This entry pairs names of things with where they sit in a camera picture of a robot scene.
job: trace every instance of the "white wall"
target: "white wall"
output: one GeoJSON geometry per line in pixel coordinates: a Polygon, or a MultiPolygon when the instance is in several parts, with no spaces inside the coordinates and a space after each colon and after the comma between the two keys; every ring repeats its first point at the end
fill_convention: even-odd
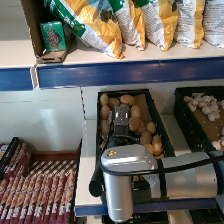
{"type": "Polygon", "coordinates": [[[97,94],[103,91],[128,90],[128,89],[149,89],[155,102],[156,108],[161,114],[173,114],[175,102],[175,89],[178,87],[191,86],[223,86],[224,79],[202,80],[188,82],[166,82],[166,83],[144,83],[136,85],[120,86],[94,86],[82,87],[83,103],[86,119],[95,119],[97,115],[97,94]]]}
{"type": "Polygon", "coordinates": [[[0,142],[17,136],[37,151],[73,150],[83,127],[80,88],[0,92],[0,142]]]}

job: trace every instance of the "red package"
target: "red package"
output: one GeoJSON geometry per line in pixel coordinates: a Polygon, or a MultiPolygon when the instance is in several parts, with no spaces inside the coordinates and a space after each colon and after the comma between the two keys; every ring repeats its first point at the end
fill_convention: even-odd
{"type": "Polygon", "coordinates": [[[2,197],[1,204],[0,204],[0,215],[3,212],[3,209],[5,207],[5,203],[6,203],[7,199],[8,199],[8,196],[9,196],[10,190],[11,190],[11,188],[13,186],[14,180],[15,180],[15,178],[13,178],[13,177],[9,178],[9,184],[8,184],[6,190],[5,190],[5,193],[4,193],[3,197],[2,197]]]}
{"type": "Polygon", "coordinates": [[[14,155],[12,156],[12,158],[9,162],[9,165],[5,167],[5,171],[4,171],[4,174],[3,174],[3,179],[9,179],[9,177],[10,177],[9,176],[9,171],[12,168],[12,166],[15,164],[16,158],[17,158],[17,156],[18,156],[18,154],[21,150],[21,147],[22,147],[22,145],[21,145],[21,143],[19,143],[16,150],[15,150],[14,155]]]}
{"type": "Polygon", "coordinates": [[[53,182],[53,178],[51,176],[47,176],[46,184],[44,187],[43,197],[39,206],[39,210],[36,214],[36,218],[33,224],[42,224],[44,219],[45,210],[47,208],[47,201],[51,190],[51,185],[53,182]]]}
{"type": "Polygon", "coordinates": [[[34,187],[34,190],[33,190],[33,194],[32,194],[31,200],[30,200],[30,205],[29,205],[28,210],[27,210],[27,214],[26,214],[24,224],[30,224],[33,221],[33,216],[34,216],[34,211],[36,209],[36,204],[37,204],[37,201],[39,199],[39,196],[41,196],[41,193],[40,193],[41,188],[44,185],[43,181],[44,181],[44,176],[39,175],[37,177],[37,180],[36,180],[36,184],[35,184],[35,187],[34,187]]]}
{"type": "Polygon", "coordinates": [[[73,196],[73,190],[74,190],[74,182],[75,182],[75,173],[70,173],[66,184],[65,184],[65,188],[64,188],[64,192],[63,192],[63,197],[61,200],[61,204],[60,204],[60,208],[59,208],[59,214],[58,214],[58,218],[57,218],[57,224],[63,224],[65,222],[65,217],[67,217],[65,215],[66,213],[66,206],[68,207],[67,209],[67,213],[70,216],[70,212],[69,209],[71,208],[71,201],[72,201],[72,196],[73,196]]]}
{"type": "Polygon", "coordinates": [[[72,173],[70,173],[69,178],[68,178],[68,190],[66,192],[64,223],[63,224],[69,223],[69,219],[70,219],[70,215],[71,215],[71,203],[73,200],[74,185],[75,185],[75,172],[72,172],[72,173]]]}
{"type": "Polygon", "coordinates": [[[14,223],[20,223],[23,224],[25,217],[26,217],[26,213],[27,213],[27,209],[29,207],[30,204],[30,200],[32,197],[32,193],[33,193],[33,189],[35,186],[37,178],[34,176],[30,179],[30,182],[28,183],[28,188],[27,190],[24,192],[25,195],[23,196],[23,198],[25,198],[23,201],[23,204],[20,205],[20,208],[18,210],[18,214],[15,216],[15,222],[14,223]]]}
{"type": "Polygon", "coordinates": [[[19,151],[18,156],[16,157],[16,161],[13,166],[10,168],[9,172],[7,173],[7,177],[17,177],[21,176],[21,171],[23,170],[24,164],[30,158],[31,152],[28,149],[25,143],[22,144],[22,148],[19,151]]]}
{"type": "Polygon", "coordinates": [[[9,184],[9,180],[7,180],[7,179],[1,180],[1,183],[0,183],[0,201],[3,198],[3,195],[5,193],[5,190],[6,190],[7,186],[8,186],[8,184],[9,184]]]}
{"type": "Polygon", "coordinates": [[[55,197],[57,187],[58,187],[58,182],[59,182],[59,176],[56,175],[53,179],[50,195],[49,195],[48,202],[47,202],[47,208],[46,208],[46,212],[45,212],[45,215],[44,215],[43,224],[48,224],[49,223],[51,210],[52,210],[52,206],[53,206],[53,203],[54,203],[54,197],[55,197]]]}
{"type": "Polygon", "coordinates": [[[57,187],[57,191],[56,191],[55,198],[54,198],[54,204],[53,204],[53,207],[52,207],[49,224],[55,224],[55,222],[57,220],[58,212],[59,212],[59,206],[60,206],[60,203],[61,203],[61,198],[62,198],[62,195],[63,195],[66,179],[67,178],[66,178],[65,174],[63,173],[60,176],[60,179],[59,179],[59,182],[58,182],[58,187],[57,187]]]}
{"type": "Polygon", "coordinates": [[[31,176],[28,176],[28,177],[26,177],[26,179],[23,183],[21,192],[19,194],[19,198],[18,198],[18,200],[16,202],[16,206],[13,210],[13,214],[12,214],[12,217],[11,217],[11,224],[17,224],[18,223],[19,214],[20,214],[21,209],[22,209],[22,205],[23,205],[23,202],[24,202],[24,199],[25,199],[25,196],[26,196],[26,192],[27,192],[30,180],[31,180],[31,176]]]}
{"type": "Polygon", "coordinates": [[[14,194],[14,197],[13,197],[12,202],[9,199],[10,195],[8,197],[8,200],[9,201],[7,200],[6,206],[7,206],[7,203],[9,203],[9,210],[8,210],[8,214],[6,216],[5,224],[10,224],[10,220],[11,220],[11,217],[12,217],[12,214],[13,214],[13,210],[14,210],[14,208],[16,206],[16,203],[17,203],[17,200],[19,198],[19,195],[20,195],[21,189],[23,187],[24,181],[25,181],[25,178],[24,177],[21,177],[20,180],[19,180],[19,183],[18,183],[18,186],[17,186],[17,189],[16,189],[16,192],[14,194]]]}
{"type": "Polygon", "coordinates": [[[14,194],[16,193],[16,189],[17,189],[17,186],[19,184],[19,180],[20,180],[20,178],[15,178],[15,180],[13,182],[13,185],[10,189],[8,198],[7,198],[6,203],[5,203],[5,207],[4,207],[4,209],[2,211],[2,214],[1,214],[0,224],[4,224],[4,222],[5,222],[6,216],[8,214],[9,208],[10,208],[10,204],[12,203],[14,194]]]}

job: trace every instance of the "green box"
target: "green box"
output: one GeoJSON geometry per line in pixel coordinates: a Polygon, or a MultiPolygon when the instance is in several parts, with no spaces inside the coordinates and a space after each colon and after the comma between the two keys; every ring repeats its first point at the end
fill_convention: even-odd
{"type": "Polygon", "coordinates": [[[66,43],[62,23],[59,21],[40,23],[46,51],[65,51],[66,43]]]}

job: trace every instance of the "blue shelf edge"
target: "blue shelf edge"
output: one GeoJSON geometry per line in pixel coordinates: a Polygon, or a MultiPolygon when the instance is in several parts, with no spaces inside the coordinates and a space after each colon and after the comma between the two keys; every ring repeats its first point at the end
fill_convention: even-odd
{"type": "Polygon", "coordinates": [[[38,67],[40,88],[87,87],[224,78],[224,57],[38,67]]]}
{"type": "Polygon", "coordinates": [[[30,68],[0,69],[0,91],[33,90],[30,68]]]}
{"type": "MultiPolygon", "coordinates": [[[[161,202],[136,203],[133,205],[134,213],[212,208],[216,208],[216,200],[214,198],[169,200],[161,202]]],[[[108,210],[106,205],[75,206],[75,214],[77,217],[108,215],[108,210]]]]}

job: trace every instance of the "plastic packaging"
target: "plastic packaging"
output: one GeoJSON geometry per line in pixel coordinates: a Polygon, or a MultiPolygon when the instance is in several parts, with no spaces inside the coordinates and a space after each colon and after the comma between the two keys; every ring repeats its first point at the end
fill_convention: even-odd
{"type": "Polygon", "coordinates": [[[178,21],[174,39],[183,46],[198,48],[204,37],[202,27],[205,0],[178,0],[178,21]]]}
{"type": "Polygon", "coordinates": [[[108,0],[41,0],[72,32],[105,54],[122,58],[119,25],[108,0]]]}
{"type": "Polygon", "coordinates": [[[143,13],[133,0],[109,0],[117,17],[122,39],[138,50],[145,48],[145,24],[143,13]]]}
{"type": "Polygon", "coordinates": [[[224,48],[224,1],[205,1],[203,20],[205,40],[215,47],[224,48]]]}
{"type": "Polygon", "coordinates": [[[146,37],[163,51],[168,51],[173,41],[178,12],[176,1],[138,0],[145,22],[146,37]]]}

